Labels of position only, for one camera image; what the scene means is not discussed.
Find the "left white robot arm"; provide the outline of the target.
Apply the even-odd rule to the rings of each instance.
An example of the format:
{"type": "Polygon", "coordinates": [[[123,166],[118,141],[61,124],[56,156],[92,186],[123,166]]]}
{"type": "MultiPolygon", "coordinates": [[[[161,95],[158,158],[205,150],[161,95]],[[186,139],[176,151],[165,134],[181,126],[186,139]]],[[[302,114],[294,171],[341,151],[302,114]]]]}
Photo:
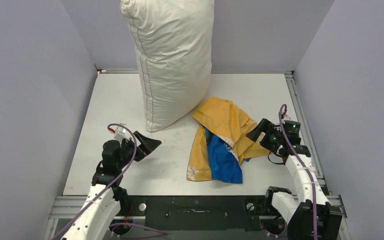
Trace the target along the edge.
{"type": "Polygon", "coordinates": [[[116,215],[130,207],[127,190],[120,186],[123,175],[133,162],[139,162],[162,142],[134,131],[106,141],[80,211],[61,230],[63,240],[102,240],[116,215]]]}

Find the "yellow and blue pillowcase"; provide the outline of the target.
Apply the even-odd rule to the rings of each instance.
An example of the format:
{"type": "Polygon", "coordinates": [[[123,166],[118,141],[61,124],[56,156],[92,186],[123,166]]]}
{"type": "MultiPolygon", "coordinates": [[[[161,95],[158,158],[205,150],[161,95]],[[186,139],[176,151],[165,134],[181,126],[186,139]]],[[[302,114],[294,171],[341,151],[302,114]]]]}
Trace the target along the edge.
{"type": "Polygon", "coordinates": [[[198,128],[187,165],[189,181],[242,184],[241,164],[269,154],[246,136],[257,122],[230,100],[210,97],[192,117],[198,128]]]}

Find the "white pillow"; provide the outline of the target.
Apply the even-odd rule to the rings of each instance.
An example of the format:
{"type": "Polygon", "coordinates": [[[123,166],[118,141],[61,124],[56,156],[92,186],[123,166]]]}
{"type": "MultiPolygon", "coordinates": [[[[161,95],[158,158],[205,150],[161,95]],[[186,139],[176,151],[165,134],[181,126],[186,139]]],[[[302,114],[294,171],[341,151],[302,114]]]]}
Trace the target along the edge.
{"type": "Polygon", "coordinates": [[[160,131],[206,95],[212,71],[213,0],[123,0],[142,89],[145,128],[160,131]]]}

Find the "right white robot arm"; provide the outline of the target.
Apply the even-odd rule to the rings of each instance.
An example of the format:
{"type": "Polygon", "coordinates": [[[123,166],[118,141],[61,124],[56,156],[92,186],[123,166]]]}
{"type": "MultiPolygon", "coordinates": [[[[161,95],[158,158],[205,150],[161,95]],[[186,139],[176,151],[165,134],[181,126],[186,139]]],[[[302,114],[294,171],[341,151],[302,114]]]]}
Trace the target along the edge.
{"type": "Polygon", "coordinates": [[[267,189],[262,207],[265,213],[281,219],[262,225],[274,236],[276,223],[283,223],[289,240],[335,240],[343,215],[324,194],[317,180],[310,150],[301,143],[300,128],[297,121],[282,120],[280,124],[274,124],[263,118],[246,135],[282,159],[296,189],[296,196],[283,187],[267,189]]]}

